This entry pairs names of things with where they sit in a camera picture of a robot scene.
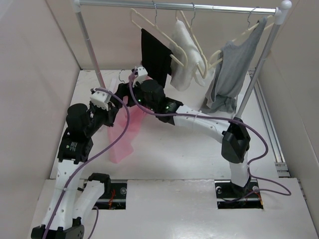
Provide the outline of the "pink t shirt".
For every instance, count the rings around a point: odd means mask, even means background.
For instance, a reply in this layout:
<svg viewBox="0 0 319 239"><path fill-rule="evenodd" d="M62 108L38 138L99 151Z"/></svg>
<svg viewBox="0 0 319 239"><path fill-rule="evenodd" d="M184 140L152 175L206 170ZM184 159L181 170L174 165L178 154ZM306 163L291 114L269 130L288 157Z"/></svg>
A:
<svg viewBox="0 0 319 239"><path fill-rule="evenodd" d="M108 128L110 142L115 141L121 133L124 133L119 141L109 149L109 160L113 163L119 163L134 152L132 142L138 136L146 116L146 113L137 106L128 107L128 109L129 115L127 115L124 106L120 108L116 115L114 126Z"/></svg>

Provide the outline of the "cream plastic hanger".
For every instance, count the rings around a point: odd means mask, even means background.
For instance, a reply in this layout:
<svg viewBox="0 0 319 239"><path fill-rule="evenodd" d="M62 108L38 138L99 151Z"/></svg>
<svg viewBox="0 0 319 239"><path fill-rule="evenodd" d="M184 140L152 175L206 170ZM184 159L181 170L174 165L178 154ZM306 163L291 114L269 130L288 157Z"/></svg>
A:
<svg viewBox="0 0 319 239"><path fill-rule="evenodd" d="M118 74L118 80L120 83L128 83L131 70L121 69Z"/></svg>

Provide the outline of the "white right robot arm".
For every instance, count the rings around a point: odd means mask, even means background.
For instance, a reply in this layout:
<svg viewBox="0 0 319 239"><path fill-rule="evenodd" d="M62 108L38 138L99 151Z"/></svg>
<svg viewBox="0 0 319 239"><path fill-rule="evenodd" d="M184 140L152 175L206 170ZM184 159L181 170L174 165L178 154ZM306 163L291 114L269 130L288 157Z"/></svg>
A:
<svg viewBox="0 0 319 239"><path fill-rule="evenodd" d="M163 87L153 79L131 86L120 83L115 92L120 99L127 98L127 106L144 107L164 122L205 134L221 144L221 155L229 162L230 190L236 198L247 194L251 176L248 173L247 152L251 137L239 118L231 122L210 119L182 102L167 97Z"/></svg>

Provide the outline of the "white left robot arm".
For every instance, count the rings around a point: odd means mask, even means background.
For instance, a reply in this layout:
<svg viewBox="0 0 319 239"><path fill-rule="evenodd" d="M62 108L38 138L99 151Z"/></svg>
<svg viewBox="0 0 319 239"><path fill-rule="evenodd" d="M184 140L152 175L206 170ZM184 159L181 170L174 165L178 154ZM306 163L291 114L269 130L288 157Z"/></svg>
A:
<svg viewBox="0 0 319 239"><path fill-rule="evenodd" d="M103 125L113 126L118 108L93 103L74 104L67 110L67 129L58 150L57 178L53 197L40 226L32 229L33 239L82 239L84 223L97 200L111 193L109 175L93 173L77 198L83 165L93 147L92 136Z"/></svg>

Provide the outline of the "black shirt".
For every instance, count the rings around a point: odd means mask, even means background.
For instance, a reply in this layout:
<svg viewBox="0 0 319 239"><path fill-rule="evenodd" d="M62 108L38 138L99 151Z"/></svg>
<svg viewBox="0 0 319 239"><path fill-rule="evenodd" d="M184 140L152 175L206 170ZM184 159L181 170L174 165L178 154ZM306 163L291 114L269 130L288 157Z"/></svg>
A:
<svg viewBox="0 0 319 239"><path fill-rule="evenodd" d="M141 51L142 66L148 76L165 88L167 76L171 75L172 51L144 28L141 29Z"/></svg>

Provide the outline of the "cream hanger with black shirt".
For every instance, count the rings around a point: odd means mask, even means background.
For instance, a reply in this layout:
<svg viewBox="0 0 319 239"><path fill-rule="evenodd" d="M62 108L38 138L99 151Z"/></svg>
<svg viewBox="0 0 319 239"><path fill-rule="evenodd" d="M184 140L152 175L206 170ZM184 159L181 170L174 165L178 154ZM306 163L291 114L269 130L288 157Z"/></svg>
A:
<svg viewBox="0 0 319 239"><path fill-rule="evenodd" d="M151 8L155 10L155 18L153 21L149 20L147 17L142 15L138 10L137 7L130 9L130 21L133 25L135 25L137 28L142 29L142 27L134 20L134 16L138 17L140 20L142 20L148 27L151 29L151 33L156 33L157 36L160 36L163 40L167 42L167 46L172 45L177 50L178 54L181 54L182 57L178 57L175 53L170 54L170 58L172 61L177 63L181 67L187 67L188 66L188 57L185 52L185 50L178 45L176 41L174 41L169 35L167 35L159 26L157 23L157 17L158 17L158 11L159 11L159 5L152 1L151 2Z"/></svg>

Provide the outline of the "white shirt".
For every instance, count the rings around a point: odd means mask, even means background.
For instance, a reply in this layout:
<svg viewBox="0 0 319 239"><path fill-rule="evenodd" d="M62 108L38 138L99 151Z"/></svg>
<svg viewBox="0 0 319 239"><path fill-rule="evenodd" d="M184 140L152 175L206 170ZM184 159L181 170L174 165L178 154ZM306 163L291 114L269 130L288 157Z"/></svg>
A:
<svg viewBox="0 0 319 239"><path fill-rule="evenodd" d="M171 39L176 45L170 43L169 49L183 66L179 65L174 60L171 61L170 84L181 92L188 89L192 80L204 87L205 80L198 70L198 68L201 68L201 70L205 69L204 62L182 21L176 21Z"/></svg>

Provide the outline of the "cream hanger with grey shirt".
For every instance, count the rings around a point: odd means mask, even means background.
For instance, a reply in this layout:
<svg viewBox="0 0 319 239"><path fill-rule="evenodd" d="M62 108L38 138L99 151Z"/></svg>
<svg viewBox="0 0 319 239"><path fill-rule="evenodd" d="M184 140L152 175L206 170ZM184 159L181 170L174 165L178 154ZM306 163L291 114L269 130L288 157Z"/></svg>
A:
<svg viewBox="0 0 319 239"><path fill-rule="evenodd" d="M249 21L249 17L247 18L248 21L248 28L242 32L240 35L238 35L236 38L234 38L233 40L231 40L232 42L236 42L240 39L242 39L244 36L248 35L249 33L251 33L258 25L259 22L256 22L254 25L250 26L250 21ZM213 67L215 67L219 62L221 62L222 60L219 59L218 55L221 53L221 50L217 50L216 52L214 52L210 58L207 61L207 65L208 65L208 69L211 69Z"/></svg>

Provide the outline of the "cream hanger with white shirt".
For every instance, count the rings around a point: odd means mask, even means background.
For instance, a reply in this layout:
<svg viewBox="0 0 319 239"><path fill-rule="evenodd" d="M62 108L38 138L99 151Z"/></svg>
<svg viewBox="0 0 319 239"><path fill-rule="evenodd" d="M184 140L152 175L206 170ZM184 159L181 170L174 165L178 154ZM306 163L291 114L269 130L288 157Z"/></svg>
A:
<svg viewBox="0 0 319 239"><path fill-rule="evenodd" d="M183 18L180 20L177 16L175 17L176 23L172 33L174 42L181 50L172 52L181 60L183 66L171 65L171 85L179 91L184 91L190 86L191 80L195 80L198 85L204 87L206 79L210 77L207 60L183 11L177 10L175 14L180 14Z"/></svg>

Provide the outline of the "grey tank top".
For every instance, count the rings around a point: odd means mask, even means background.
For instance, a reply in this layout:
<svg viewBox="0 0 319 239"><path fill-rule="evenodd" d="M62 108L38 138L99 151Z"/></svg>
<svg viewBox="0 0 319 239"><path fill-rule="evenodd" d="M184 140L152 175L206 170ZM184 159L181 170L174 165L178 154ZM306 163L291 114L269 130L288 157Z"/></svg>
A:
<svg viewBox="0 0 319 239"><path fill-rule="evenodd" d="M217 111L231 114L236 111L237 97L267 21L266 17L259 19L256 28L242 44L228 41L221 48L219 57L223 60L216 65L214 78L201 106L205 114Z"/></svg>

